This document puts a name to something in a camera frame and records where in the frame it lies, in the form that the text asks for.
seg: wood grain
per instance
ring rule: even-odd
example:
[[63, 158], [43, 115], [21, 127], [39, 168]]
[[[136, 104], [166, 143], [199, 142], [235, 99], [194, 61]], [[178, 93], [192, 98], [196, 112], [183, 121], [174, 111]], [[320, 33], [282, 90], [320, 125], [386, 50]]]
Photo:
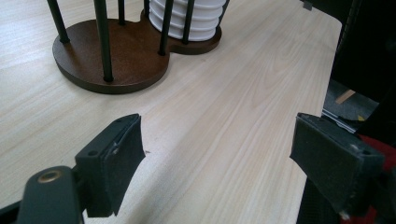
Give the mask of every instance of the wood grain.
[[[92, 1], [59, 5], [66, 27]], [[143, 1], [128, 1], [138, 21]], [[117, 217], [87, 223], [295, 223], [304, 174], [289, 159], [297, 112], [319, 115], [341, 24], [296, 0], [231, 1], [213, 51], [171, 54], [143, 91], [103, 95], [68, 81], [52, 57], [46, 1], [0, 9], [0, 207], [25, 181], [74, 156], [107, 124], [142, 115], [142, 161]], [[107, 1], [109, 18], [117, 2]]]

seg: table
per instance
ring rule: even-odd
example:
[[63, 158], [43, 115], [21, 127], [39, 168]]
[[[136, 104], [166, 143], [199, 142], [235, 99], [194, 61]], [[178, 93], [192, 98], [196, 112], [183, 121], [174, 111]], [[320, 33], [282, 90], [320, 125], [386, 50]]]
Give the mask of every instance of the table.
[[[94, 19], [92, 0], [59, 5], [65, 26]], [[143, 1], [126, 3], [138, 21]], [[107, 1], [109, 18], [117, 2]], [[298, 0], [231, 1], [219, 46], [171, 55], [143, 91], [103, 95], [53, 60], [47, 2], [0, 13], [0, 207], [25, 181], [74, 156], [112, 120], [142, 116], [142, 161], [117, 217], [87, 223], [295, 223], [305, 175], [290, 158], [297, 112], [320, 115], [341, 29]]]

